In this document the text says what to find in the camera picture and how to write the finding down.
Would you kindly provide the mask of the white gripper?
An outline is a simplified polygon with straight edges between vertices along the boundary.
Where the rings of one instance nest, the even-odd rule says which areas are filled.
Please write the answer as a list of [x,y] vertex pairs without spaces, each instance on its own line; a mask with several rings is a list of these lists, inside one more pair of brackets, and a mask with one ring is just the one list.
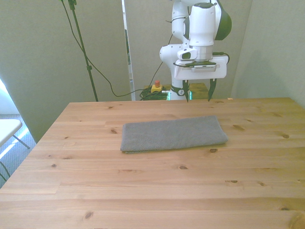
[[189,81],[210,79],[208,101],[211,100],[216,88],[217,79],[223,79],[227,74],[227,56],[213,56],[209,63],[195,64],[194,61],[177,60],[174,63],[173,76],[183,80],[183,90],[186,101],[189,102]]

